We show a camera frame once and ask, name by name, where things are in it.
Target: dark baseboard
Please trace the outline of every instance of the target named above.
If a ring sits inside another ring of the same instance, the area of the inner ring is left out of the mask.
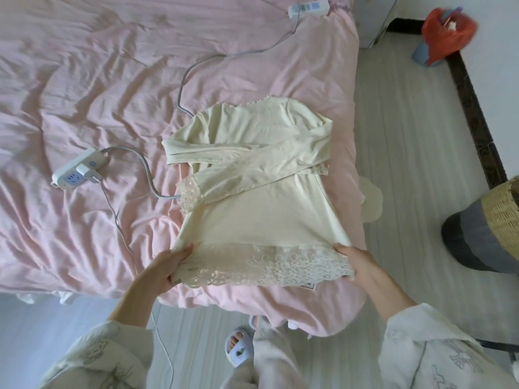
[[[423,20],[396,18],[389,24],[386,31],[421,35],[422,25],[424,25]],[[492,139],[485,117],[483,116],[483,111],[477,100],[474,87],[470,81],[461,54],[454,52],[445,59],[451,70],[454,83],[456,84],[461,106],[463,107],[465,118],[469,125],[470,133],[474,140],[477,155],[480,158],[488,186],[494,188],[508,180],[504,172],[503,163],[497,153],[494,140]]]

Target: wrinkled pink fabric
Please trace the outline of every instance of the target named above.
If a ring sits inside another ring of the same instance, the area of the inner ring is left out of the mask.
[[[70,290],[119,297],[152,257],[172,248],[178,202],[151,195],[138,158],[114,152],[101,173],[133,250],[124,247],[100,186],[50,187],[52,173],[83,149],[127,145],[149,160],[166,195],[188,172],[168,167],[160,142],[189,117],[175,104],[185,69],[214,52],[274,44],[295,21],[295,0],[0,0],[0,290]],[[192,71],[182,104],[266,95],[296,98],[334,121],[323,178],[354,245],[365,247],[355,170],[354,77],[358,37],[333,0],[328,17],[305,17],[294,36],[262,54],[218,58]],[[295,322],[326,336],[347,326],[365,295],[347,280],[316,291],[281,287],[178,286],[163,303],[217,304]]]

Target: clothing label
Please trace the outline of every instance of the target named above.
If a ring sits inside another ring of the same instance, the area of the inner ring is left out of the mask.
[[[313,289],[315,290],[317,288],[317,284],[313,284],[313,283],[304,283],[302,285],[300,285],[300,287],[303,287],[303,288],[309,288],[309,289]]]

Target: cable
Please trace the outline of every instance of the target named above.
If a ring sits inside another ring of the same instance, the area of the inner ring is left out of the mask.
[[[166,196],[166,195],[161,195],[157,191],[157,189],[153,185],[152,172],[149,169],[148,161],[146,161],[146,158],[141,153],[139,153],[139,151],[132,149],[130,147],[125,147],[125,146],[110,146],[110,147],[107,147],[106,149],[102,149],[101,152],[107,153],[109,150],[114,150],[114,149],[128,150],[139,156],[142,163],[144,164],[144,170],[146,170],[146,177],[148,178],[149,188],[152,190],[153,195],[155,195],[157,198],[163,198],[163,199],[180,199],[180,195]]]
[[[120,223],[119,223],[119,217],[118,217],[116,211],[114,210],[112,204],[110,203],[110,199],[108,199],[107,192],[105,191],[103,184],[100,183],[100,185],[101,185],[101,190],[103,191],[104,197],[107,199],[108,206],[110,207],[110,210],[112,210],[112,213],[114,214],[115,227],[119,231],[119,234],[121,236],[122,242],[124,243],[126,249],[130,253],[130,256],[131,256],[131,259],[132,259],[132,264],[133,264],[133,269],[135,270],[135,275],[137,276],[138,273],[137,273],[137,268],[135,267],[135,258],[134,258],[134,255],[133,255],[133,251],[128,246],[128,243],[125,240],[125,236],[122,233],[122,228],[121,228]],[[162,341],[162,338],[160,337],[159,328],[157,327],[157,321],[155,320],[155,315],[153,314],[153,310],[152,310],[152,321],[153,321],[153,325],[155,326],[154,332],[157,333],[157,338],[159,340],[159,343],[162,346],[162,349],[164,350],[166,359],[168,360],[169,366],[171,367],[171,381],[170,381],[170,384],[168,386],[168,388],[171,389],[171,387],[173,386],[173,377],[175,375],[175,369],[173,368],[173,361],[171,360],[171,356],[169,356],[168,350],[166,349],[166,347],[164,345],[164,342]]]
[[[225,54],[225,53],[216,53],[216,54],[213,54],[213,55],[208,56],[206,58],[203,58],[202,60],[199,60],[195,64],[192,64],[191,66],[189,66],[188,69],[184,72],[184,76],[182,76],[182,79],[180,81],[180,87],[178,88],[178,95],[177,95],[177,107],[178,107],[178,110],[184,112],[186,115],[188,115],[190,117],[194,117],[195,116],[190,111],[188,111],[187,109],[183,108],[182,105],[180,105],[180,99],[182,97],[182,90],[184,89],[184,84],[185,84],[186,77],[189,74],[189,72],[191,72],[191,70],[193,68],[195,68],[197,65],[199,65],[199,64],[201,64],[201,63],[203,63],[205,61],[209,61],[209,60],[211,60],[211,58],[215,58],[215,57],[231,57],[231,56],[239,56],[240,54],[263,53],[263,52],[266,52],[267,50],[270,50],[273,47],[279,45],[282,41],[285,40],[286,36],[292,36],[292,35],[295,34],[295,32],[297,30],[297,26],[299,26],[300,15],[301,15],[301,8],[299,8],[298,11],[297,11],[297,20],[295,22],[294,30],[286,32],[274,45],[272,45],[272,46],[270,46],[268,48],[255,49],[255,50],[244,50],[244,51],[241,51],[241,52],[227,53],[227,54]]]

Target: red plastic bag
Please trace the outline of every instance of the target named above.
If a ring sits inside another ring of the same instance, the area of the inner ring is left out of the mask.
[[[477,23],[467,15],[454,11],[447,19],[442,19],[444,12],[443,8],[432,10],[422,26],[422,35],[429,46],[427,65],[462,49],[476,33]],[[456,30],[449,30],[447,22],[456,22]]]

